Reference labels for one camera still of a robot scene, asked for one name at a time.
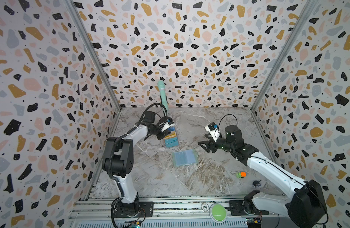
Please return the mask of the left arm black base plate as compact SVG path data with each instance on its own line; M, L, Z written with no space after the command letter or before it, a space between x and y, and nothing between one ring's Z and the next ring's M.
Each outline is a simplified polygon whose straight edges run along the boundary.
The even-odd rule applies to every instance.
M114 206L111 212L113 218L138 218L153 216L154 202L153 201L139 201L134 203L119 202Z

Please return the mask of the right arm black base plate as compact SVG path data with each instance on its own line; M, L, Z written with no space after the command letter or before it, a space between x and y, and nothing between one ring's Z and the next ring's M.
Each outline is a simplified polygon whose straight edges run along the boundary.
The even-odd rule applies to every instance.
M243 200L230 200L228 211L231 212L232 216L259 216L269 215L268 211L260 211L255 209L249 203L244 203Z

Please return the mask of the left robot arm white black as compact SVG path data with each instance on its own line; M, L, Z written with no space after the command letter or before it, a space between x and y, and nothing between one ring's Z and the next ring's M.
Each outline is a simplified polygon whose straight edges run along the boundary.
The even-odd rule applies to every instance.
M155 123L157 115L146 109L129 131L118 137L109 137L105 145L102 170L116 183L119 191L119 198L114 200L113 207L124 210L130 216L137 213L140 207L138 192L130 174L134 166L134 146L152 135L158 140L164 139L174 126L166 109L158 123Z

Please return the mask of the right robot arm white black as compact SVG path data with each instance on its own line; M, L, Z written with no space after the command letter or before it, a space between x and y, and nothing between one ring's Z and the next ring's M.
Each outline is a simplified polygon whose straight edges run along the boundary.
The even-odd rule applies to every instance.
M256 147L244 142L241 129L236 125L226 127L225 137L215 123L205 127L206 140L198 142L208 153L218 150L229 152L233 158L276 185L282 196L254 190L243 198L241 211L255 215L262 211L288 217L299 228L312 228L328 215L322 188L314 180L306 181L284 170L268 159Z

